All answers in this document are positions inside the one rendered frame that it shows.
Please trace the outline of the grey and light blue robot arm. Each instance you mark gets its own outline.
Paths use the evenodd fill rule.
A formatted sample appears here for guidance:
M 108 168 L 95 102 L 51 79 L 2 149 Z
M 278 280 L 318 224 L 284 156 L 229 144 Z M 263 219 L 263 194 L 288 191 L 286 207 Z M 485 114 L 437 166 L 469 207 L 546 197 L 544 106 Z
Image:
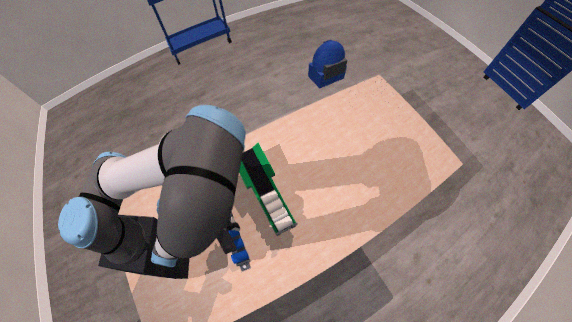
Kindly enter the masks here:
M 60 213 L 61 237 L 78 248 L 104 254 L 115 264 L 132 263 L 142 253 L 146 237 L 139 222 L 117 217 L 122 201 L 137 190 L 162 186 L 152 263 L 174 267 L 178 258 L 201 254 L 216 238 L 225 254 L 235 251 L 226 223 L 235 200 L 245 137 L 235 115 L 217 106 L 199 105 L 190 110 L 181 127 L 161 138 L 159 146 L 129 157 L 100 154 L 79 197 Z

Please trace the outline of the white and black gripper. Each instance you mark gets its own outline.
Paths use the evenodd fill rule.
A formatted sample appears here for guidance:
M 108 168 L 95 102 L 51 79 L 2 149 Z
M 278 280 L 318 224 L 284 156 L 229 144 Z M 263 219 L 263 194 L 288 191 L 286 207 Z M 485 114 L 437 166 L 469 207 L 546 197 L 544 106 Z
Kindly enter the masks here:
M 232 222 L 233 222 L 233 224 L 232 224 Z M 235 219 L 233 217 L 231 217 L 231 222 L 230 222 L 230 219 L 228 219 L 228 221 L 226 223 L 226 228 L 228 231 L 230 231 L 232 229 L 236 230 L 238 232 L 240 231 L 239 224 L 235 221 Z

